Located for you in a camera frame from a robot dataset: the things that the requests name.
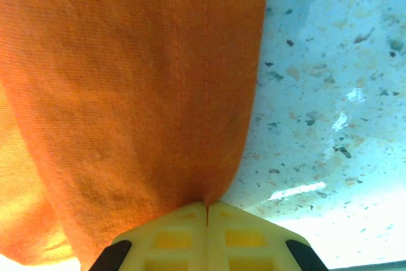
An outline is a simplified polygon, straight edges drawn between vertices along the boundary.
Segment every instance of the orange cloth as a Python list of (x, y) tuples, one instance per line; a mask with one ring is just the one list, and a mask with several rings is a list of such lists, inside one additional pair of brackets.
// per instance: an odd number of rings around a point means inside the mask
[(87, 270), (122, 232), (219, 199), (246, 140), (264, 8), (0, 0), (0, 253)]

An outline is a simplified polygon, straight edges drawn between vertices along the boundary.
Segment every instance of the speckled surface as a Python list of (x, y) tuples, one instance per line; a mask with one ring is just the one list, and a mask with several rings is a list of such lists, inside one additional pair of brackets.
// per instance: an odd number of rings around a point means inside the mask
[(226, 202), (329, 268), (406, 260), (406, 1), (268, 0), (246, 151)]

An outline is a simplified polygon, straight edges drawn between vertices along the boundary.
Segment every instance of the stitching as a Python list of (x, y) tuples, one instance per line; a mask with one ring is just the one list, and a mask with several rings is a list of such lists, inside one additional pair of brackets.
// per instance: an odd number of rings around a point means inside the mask
[[(177, 72), (177, 81), (178, 81), (178, 139), (176, 139), (176, 166), (179, 164), (179, 154), (180, 154), (180, 149), (179, 149), (179, 141), (181, 137), (181, 126), (180, 126), (180, 104), (181, 104), (181, 74), (180, 74), (180, 67), (179, 67), (179, 42), (178, 42), (178, 0), (174, 0), (174, 28), (175, 28), (175, 67), (176, 67), (176, 72)], [(173, 185), (174, 185), (174, 192), (173, 195), (176, 192), (176, 175), (173, 176)], [(173, 204), (176, 204), (176, 196), (173, 196)]]
[(204, 0), (204, 48), (205, 48), (205, 55), (204, 55), (204, 102), (203, 102), (203, 135), (200, 142), (200, 153), (203, 151), (203, 144), (204, 144), (204, 137), (206, 135), (207, 129), (207, 104), (209, 99), (209, 91), (207, 89), (208, 78), (209, 78), (209, 50), (208, 50), (208, 20), (207, 20), (207, 12), (209, 10), (209, 0)]

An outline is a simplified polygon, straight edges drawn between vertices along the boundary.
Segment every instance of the white surface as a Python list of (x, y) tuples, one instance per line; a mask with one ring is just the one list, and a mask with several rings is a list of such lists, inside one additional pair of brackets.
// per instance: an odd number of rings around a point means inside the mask
[(268, 0), (249, 139), (224, 200), (303, 235), (329, 268), (406, 260), (401, 43), (405, 0)]

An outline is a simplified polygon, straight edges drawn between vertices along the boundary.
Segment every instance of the rectangular slot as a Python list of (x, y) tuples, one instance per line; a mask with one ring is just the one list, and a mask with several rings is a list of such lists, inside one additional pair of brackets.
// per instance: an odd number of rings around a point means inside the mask
[(230, 257), (229, 271), (281, 271), (271, 258)]
[(267, 245), (262, 231), (245, 228), (233, 228), (225, 230), (226, 246), (258, 248)]
[(192, 247), (192, 232), (189, 230), (166, 230), (155, 238), (157, 249), (187, 249)]
[(180, 258), (147, 259), (143, 271), (189, 271), (189, 262)]

